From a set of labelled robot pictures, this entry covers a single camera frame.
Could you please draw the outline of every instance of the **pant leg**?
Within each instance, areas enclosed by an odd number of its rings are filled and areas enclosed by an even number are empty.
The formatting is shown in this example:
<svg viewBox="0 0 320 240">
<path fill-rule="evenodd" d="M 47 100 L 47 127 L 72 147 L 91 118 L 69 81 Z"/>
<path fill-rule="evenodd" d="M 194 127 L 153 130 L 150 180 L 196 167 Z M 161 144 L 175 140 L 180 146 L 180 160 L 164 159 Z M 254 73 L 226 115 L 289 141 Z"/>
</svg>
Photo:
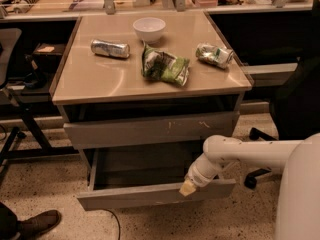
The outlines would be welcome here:
<svg viewBox="0 0 320 240">
<path fill-rule="evenodd" d="M 0 239 L 8 239 L 16 235 L 17 221 L 17 216 L 0 202 Z"/>
</svg>

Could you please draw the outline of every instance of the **black shoe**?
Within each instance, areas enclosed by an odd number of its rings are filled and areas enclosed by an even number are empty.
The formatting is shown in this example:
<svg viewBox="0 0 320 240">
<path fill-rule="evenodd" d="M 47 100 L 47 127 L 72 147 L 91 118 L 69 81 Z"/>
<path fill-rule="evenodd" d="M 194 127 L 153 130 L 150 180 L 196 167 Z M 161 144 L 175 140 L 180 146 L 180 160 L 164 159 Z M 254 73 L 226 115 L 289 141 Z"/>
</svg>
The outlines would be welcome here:
<svg viewBox="0 0 320 240">
<path fill-rule="evenodd" d="M 44 234 L 53 229 L 61 221 L 61 214 L 57 210 L 50 210 L 32 217 L 25 221 L 20 221 L 18 231 L 21 239 L 28 239 L 39 234 Z"/>
</svg>

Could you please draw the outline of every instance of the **white robotic arm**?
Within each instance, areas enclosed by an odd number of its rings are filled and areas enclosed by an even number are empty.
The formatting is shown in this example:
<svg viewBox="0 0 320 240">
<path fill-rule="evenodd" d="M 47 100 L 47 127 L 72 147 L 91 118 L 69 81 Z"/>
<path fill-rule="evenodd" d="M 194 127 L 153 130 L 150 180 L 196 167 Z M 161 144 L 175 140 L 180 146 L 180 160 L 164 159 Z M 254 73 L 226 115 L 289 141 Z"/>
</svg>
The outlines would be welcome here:
<svg viewBox="0 0 320 240">
<path fill-rule="evenodd" d="M 276 240 L 320 238 L 320 134 L 304 141 L 242 142 L 212 136 L 190 166 L 180 193 L 190 195 L 208 184 L 225 165 L 243 161 L 283 171 L 277 208 Z"/>
</svg>

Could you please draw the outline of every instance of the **floor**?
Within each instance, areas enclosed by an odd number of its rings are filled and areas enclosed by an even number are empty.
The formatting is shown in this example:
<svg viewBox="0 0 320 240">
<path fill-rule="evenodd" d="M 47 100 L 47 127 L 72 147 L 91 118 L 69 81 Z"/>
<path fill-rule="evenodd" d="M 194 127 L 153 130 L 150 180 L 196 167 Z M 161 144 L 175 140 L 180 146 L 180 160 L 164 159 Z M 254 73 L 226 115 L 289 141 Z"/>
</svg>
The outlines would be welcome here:
<svg viewBox="0 0 320 240">
<path fill-rule="evenodd" d="M 234 137 L 248 140 L 252 126 L 276 136 L 269 114 L 242 115 Z M 53 146 L 69 145 L 63 130 L 45 130 Z M 31 137 L 19 148 L 34 147 Z M 225 173 L 237 184 L 223 199 L 110 211 L 83 210 L 77 194 L 86 191 L 87 171 L 78 155 L 9 161 L 0 177 L 0 200 L 20 220 L 48 209 L 62 213 L 61 223 L 38 239 L 273 239 L 280 176 L 264 177 L 255 190 L 243 186 L 253 168 L 238 163 Z"/>
</svg>

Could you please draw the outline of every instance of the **crumpled bag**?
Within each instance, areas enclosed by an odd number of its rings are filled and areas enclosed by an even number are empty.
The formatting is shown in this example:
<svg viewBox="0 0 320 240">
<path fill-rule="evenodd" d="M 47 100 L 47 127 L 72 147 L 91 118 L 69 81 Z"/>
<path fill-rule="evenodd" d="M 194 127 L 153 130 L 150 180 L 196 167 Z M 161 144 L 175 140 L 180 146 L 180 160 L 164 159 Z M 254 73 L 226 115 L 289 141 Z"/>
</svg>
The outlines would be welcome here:
<svg viewBox="0 0 320 240">
<path fill-rule="evenodd" d="M 187 82 L 189 59 L 176 57 L 145 44 L 142 53 L 143 77 L 184 86 Z"/>
</svg>

